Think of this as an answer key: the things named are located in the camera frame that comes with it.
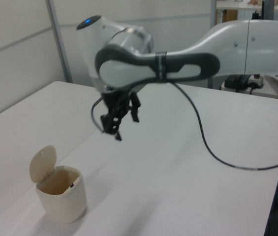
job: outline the black cable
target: black cable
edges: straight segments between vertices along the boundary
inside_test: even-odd
[[[191,98],[186,94],[185,91],[183,91],[182,88],[180,88],[177,84],[175,84],[174,82],[170,82],[173,86],[175,86],[185,97],[186,99],[190,102],[190,104],[193,106],[194,108],[194,111],[196,112],[196,115],[197,115],[197,118],[198,118],[198,122],[199,122],[199,126],[200,126],[200,131],[201,131],[201,135],[202,135],[202,139],[203,139],[203,142],[204,142],[204,145],[206,146],[207,150],[209,151],[209,153],[219,162],[223,163],[224,165],[227,165],[229,167],[233,167],[233,168],[236,168],[236,169],[240,169],[240,170],[248,170],[248,171],[265,171],[265,170],[271,170],[271,169],[274,169],[274,168],[277,168],[278,167],[278,164],[277,165],[274,165],[274,166],[269,166],[269,167],[263,167],[263,168],[250,168],[250,167],[242,167],[242,166],[236,166],[236,165],[233,165],[233,164],[230,164],[230,163],[227,163],[221,159],[219,159],[212,151],[211,149],[209,148],[208,144],[207,144],[207,141],[206,141],[206,138],[204,136],[204,132],[203,132],[203,127],[202,127],[202,122],[201,122],[201,119],[200,119],[200,115],[199,115],[199,112],[196,108],[196,106],[194,105],[193,101],[191,100]]]
[[[103,133],[104,130],[100,127],[100,125],[96,122],[95,118],[94,118],[94,108],[103,100],[103,97],[100,97],[100,99],[98,99],[92,106],[91,109],[91,116],[92,116],[92,121],[94,123],[94,125]]]
[[[255,89],[255,86],[253,85],[253,86],[251,86],[251,90],[250,90],[250,92],[249,92],[249,95],[251,95],[251,93],[252,93],[252,91]]]

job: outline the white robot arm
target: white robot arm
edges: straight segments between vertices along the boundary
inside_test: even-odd
[[[115,23],[102,16],[86,19],[77,32],[90,76],[109,110],[101,117],[104,132],[117,139],[121,139],[121,119],[129,110],[138,121],[140,103],[130,92],[135,85],[230,74],[267,74],[278,80],[277,21],[219,24],[187,49],[160,53],[152,53],[153,38],[143,27]]]

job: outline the black object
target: black object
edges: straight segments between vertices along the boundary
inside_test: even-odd
[[[103,124],[103,133],[115,135],[115,138],[121,141],[119,125],[122,118],[131,111],[134,122],[139,122],[138,108],[141,106],[136,92],[127,90],[116,90],[111,93],[103,93],[103,100],[108,108],[108,113],[100,117]]]
[[[261,6],[261,19],[265,19],[265,1],[262,1],[262,6]]]
[[[252,14],[252,17],[251,17],[252,20],[260,20],[261,19],[261,16],[259,16],[259,13],[257,11],[255,11],[253,14]]]
[[[86,20],[82,21],[78,27],[76,28],[76,30],[81,30],[84,29],[87,26],[90,26],[92,24],[94,24],[96,21],[98,21],[101,18],[101,16],[96,15],[96,16],[91,16],[89,18],[87,18]]]
[[[148,66],[155,73],[159,71],[155,66],[155,57],[140,57],[136,56],[126,49],[118,45],[106,45],[102,48],[95,57],[95,67],[99,73],[100,67],[103,63],[108,60],[117,60],[124,63]],[[218,58],[210,53],[198,53],[198,54],[186,54],[177,56],[167,56],[166,57],[166,72],[178,72],[186,64],[198,65],[201,68],[201,72],[197,76],[173,79],[172,82],[183,82],[183,81],[195,81],[207,79],[216,73],[220,69],[220,63]],[[139,84],[155,83],[156,77],[146,78],[137,83],[131,84],[129,86],[135,86]]]
[[[225,80],[224,86],[226,88],[239,90],[247,89],[247,82],[251,75],[230,75]]]

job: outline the white wall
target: white wall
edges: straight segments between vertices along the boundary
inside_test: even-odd
[[[200,39],[215,21],[215,0],[51,0],[62,51],[72,80],[91,86],[79,53],[76,27],[92,15],[144,26],[154,37],[154,51],[186,48]],[[193,82],[207,86],[207,80]]]
[[[64,74],[45,0],[0,0],[0,112]]]

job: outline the metal pole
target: metal pole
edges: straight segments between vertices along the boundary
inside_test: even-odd
[[[275,0],[264,0],[264,20],[273,20],[275,13]]]

